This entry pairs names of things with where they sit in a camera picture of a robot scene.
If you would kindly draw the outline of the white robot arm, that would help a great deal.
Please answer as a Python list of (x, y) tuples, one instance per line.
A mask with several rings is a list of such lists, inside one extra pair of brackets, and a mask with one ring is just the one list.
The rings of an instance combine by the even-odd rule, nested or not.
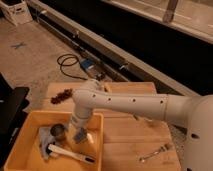
[(182, 171), (213, 171), (213, 95), (109, 93), (89, 79), (72, 91), (70, 122), (79, 131), (94, 109), (109, 109), (165, 121), (187, 130)]

